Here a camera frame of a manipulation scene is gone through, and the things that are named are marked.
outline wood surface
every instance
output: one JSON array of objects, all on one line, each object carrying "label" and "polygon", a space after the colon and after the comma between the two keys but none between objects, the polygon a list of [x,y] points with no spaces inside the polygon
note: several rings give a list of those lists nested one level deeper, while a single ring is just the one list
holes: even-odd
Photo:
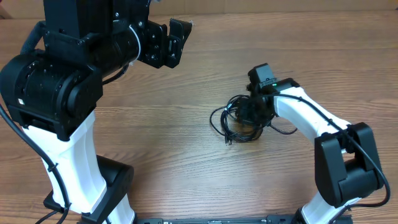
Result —
[{"label": "wood surface", "polygon": [[[267,129],[256,142],[225,146],[210,128],[210,113],[246,94],[247,72],[268,62],[275,76],[294,78],[333,114],[372,127],[392,198],[350,214],[355,223],[398,223],[398,11],[176,18],[195,23],[181,64],[157,70],[137,62],[105,86],[96,109],[97,153],[134,166],[128,196],[140,218],[263,217],[294,213],[314,196],[313,146],[300,132]],[[36,22],[0,21],[7,30],[0,68]],[[274,125],[293,128],[281,118]],[[42,205],[49,178],[3,120],[0,133],[0,223],[34,223],[49,212]],[[79,217],[71,212],[66,223]]]},{"label": "wood surface", "polygon": [[[3,0],[7,18],[44,18],[43,0]],[[151,15],[393,10],[398,0],[162,0]]]}]

